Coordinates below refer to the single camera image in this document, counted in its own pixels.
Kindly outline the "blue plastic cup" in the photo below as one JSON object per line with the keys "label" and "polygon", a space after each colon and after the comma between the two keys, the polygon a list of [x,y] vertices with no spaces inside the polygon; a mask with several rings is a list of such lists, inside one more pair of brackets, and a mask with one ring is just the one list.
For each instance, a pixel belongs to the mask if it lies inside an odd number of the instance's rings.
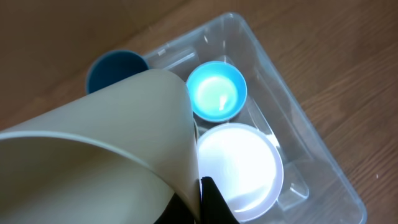
{"label": "blue plastic cup", "polygon": [[97,58],[90,66],[86,81],[86,94],[94,93],[116,82],[150,69],[139,54],[126,49],[112,50]]}

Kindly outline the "pink plate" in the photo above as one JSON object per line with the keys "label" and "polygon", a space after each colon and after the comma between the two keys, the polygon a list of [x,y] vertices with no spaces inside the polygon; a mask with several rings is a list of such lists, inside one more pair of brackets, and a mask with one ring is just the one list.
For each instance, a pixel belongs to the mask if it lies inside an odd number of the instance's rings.
{"label": "pink plate", "polygon": [[238,222],[255,220],[276,203],[284,182],[281,156],[260,130],[227,123],[197,142],[200,177],[211,177]]}

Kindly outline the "cream plastic cup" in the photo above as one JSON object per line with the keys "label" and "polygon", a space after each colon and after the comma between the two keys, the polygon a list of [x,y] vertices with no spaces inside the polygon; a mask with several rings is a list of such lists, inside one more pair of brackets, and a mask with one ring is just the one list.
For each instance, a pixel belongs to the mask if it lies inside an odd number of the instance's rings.
{"label": "cream plastic cup", "polygon": [[133,75],[1,131],[1,222],[199,222],[196,140],[185,82]]}

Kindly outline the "light blue bowl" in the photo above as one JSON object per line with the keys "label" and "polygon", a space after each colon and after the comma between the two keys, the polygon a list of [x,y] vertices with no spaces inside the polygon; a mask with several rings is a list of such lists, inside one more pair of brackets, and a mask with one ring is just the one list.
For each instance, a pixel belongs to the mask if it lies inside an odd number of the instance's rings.
{"label": "light blue bowl", "polygon": [[193,112],[212,123],[225,122],[235,117],[248,97],[243,74],[226,62],[201,64],[189,75],[186,86]]}

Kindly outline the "clear plastic storage bin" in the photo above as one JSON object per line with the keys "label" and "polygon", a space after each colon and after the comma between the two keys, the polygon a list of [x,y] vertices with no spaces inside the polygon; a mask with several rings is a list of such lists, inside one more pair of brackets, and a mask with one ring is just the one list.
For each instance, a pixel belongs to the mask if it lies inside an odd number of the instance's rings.
{"label": "clear plastic storage bin", "polygon": [[182,79],[215,60],[230,63],[243,74],[248,99],[234,121],[261,130],[284,165],[281,194],[257,223],[366,223],[361,198],[239,14],[223,14],[145,59],[150,67]]}

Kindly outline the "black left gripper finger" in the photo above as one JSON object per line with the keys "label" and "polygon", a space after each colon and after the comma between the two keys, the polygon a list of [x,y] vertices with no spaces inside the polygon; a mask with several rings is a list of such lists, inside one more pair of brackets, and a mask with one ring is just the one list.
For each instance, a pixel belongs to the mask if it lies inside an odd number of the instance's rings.
{"label": "black left gripper finger", "polygon": [[239,224],[211,177],[201,179],[201,222]]}

